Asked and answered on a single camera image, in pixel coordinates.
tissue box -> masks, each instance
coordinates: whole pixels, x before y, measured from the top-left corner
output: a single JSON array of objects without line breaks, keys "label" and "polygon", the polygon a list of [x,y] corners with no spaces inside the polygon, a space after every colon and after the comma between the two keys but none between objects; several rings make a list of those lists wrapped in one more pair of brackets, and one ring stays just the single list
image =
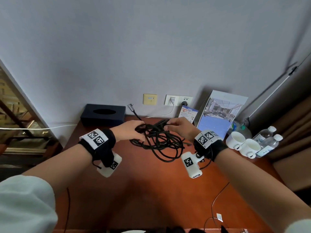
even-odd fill
[{"label": "tissue box", "polygon": [[109,126],[122,124],[125,106],[87,104],[80,117],[84,126]]}]

white cup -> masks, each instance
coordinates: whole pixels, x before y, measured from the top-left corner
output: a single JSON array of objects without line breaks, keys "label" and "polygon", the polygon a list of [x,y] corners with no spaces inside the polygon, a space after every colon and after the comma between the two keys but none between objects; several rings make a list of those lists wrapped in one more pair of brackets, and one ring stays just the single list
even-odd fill
[{"label": "white cup", "polygon": [[260,150],[260,145],[252,140],[252,139],[246,139],[246,141],[241,145],[240,153],[243,156],[246,156],[248,158],[255,158],[256,153]]},{"label": "white cup", "polygon": [[239,132],[232,132],[226,140],[226,145],[230,149],[240,150],[241,145],[245,142],[245,137]]}]

coiled black cable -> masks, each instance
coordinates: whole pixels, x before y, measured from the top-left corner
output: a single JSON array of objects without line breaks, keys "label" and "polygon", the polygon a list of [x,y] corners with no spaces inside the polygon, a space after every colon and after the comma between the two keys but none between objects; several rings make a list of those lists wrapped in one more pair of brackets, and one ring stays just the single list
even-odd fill
[{"label": "coiled black cable", "polygon": [[[154,125],[152,124],[142,124],[135,128],[135,131],[138,133],[142,133],[146,137],[146,142],[141,142],[137,139],[132,139],[130,142],[138,147],[142,147],[146,150],[151,150],[154,155],[163,162],[173,162],[175,159],[180,158],[181,154],[184,150],[183,140],[174,134],[171,134],[169,131],[164,130],[164,126],[169,121],[169,119],[161,120]],[[174,157],[168,156],[164,153],[162,153],[161,150],[165,148],[171,148],[176,150],[176,155]],[[155,150],[158,150],[159,153],[165,157],[166,159],[160,157]]]}]

person's left hand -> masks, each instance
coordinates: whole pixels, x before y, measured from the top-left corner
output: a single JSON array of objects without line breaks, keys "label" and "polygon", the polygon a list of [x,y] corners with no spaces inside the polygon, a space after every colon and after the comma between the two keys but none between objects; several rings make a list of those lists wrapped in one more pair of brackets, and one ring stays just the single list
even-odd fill
[{"label": "person's left hand", "polygon": [[138,125],[144,124],[144,121],[131,120],[127,121],[119,126],[113,127],[110,130],[114,133],[116,142],[120,140],[139,139],[140,141],[146,141],[144,134],[135,131]]}]

wooden table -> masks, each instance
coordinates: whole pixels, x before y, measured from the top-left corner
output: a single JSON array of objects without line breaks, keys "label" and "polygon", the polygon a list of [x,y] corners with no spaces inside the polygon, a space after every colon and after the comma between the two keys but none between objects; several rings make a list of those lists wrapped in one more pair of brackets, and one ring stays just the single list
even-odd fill
[{"label": "wooden table", "polygon": [[[159,120],[144,119],[150,124]],[[81,135],[95,128],[84,127],[79,122],[64,150],[76,145]],[[111,177],[101,176],[96,167],[90,165],[70,185],[68,229],[203,228],[205,220],[212,216],[212,201],[228,183],[214,163],[203,170],[202,176],[191,179],[181,159],[162,162],[150,150],[136,147],[128,140],[116,143],[113,150],[122,157],[122,162]],[[194,147],[186,147],[186,151],[194,152]],[[174,150],[165,149],[164,152],[173,155]],[[280,180],[266,159],[258,159],[255,164]],[[67,210],[68,197],[64,192],[56,200],[59,220],[55,229],[64,229]],[[217,198],[213,212],[222,214],[224,225],[228,228],[271,232],[231,185]],[[217,227],[210,219],[206,228]]]}]

